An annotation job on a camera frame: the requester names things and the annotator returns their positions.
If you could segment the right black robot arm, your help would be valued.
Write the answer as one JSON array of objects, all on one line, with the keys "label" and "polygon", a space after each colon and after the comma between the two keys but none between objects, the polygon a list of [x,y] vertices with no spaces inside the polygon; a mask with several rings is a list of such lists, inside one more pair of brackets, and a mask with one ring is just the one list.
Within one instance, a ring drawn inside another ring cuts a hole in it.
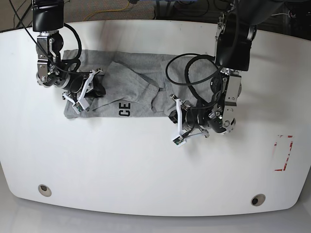
[{"label": "right black robot arm", "polygon": [[[69,93],[79,92],[88,73],[78,72],[82,43],[78,33],[64,23],[64,1],[34,0],[32,9],[33,31],[39,33],[36,42],[37,82],[46,88],[55,86]],[[77,40],[78,52],[71,59],[61,58],[64,40],[59,29],[63,27],[72,31]]]}]

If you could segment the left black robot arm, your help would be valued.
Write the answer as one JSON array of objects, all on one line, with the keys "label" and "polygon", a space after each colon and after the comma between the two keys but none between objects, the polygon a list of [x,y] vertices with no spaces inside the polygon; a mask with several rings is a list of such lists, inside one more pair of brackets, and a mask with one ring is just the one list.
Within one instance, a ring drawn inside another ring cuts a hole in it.
[{"label": "left black robot arm", "polygon": [[[257,25],[269,18],[282,5],[281,0],[236,0],[230,10],[219,17],[215,36],[215,55],[192,54],[184,69],[184,83],[173,81],[169,76],[171,59],[165,67],[167,80],[178,86],[186,86],[196,98],[196,106],[183,102],[176,95],[171,98],[176,110],[169,118],[177,124],[178,137],[185,139],[195,129],[208,135],[208,129],[216,133],[229,133],[236,119],[236,101],[241,92],[239,72],[248,71],[250,50],[257,33]],[[189,71],[194,63],[208,60],[217,70],[208,77],[191,82]]]}]

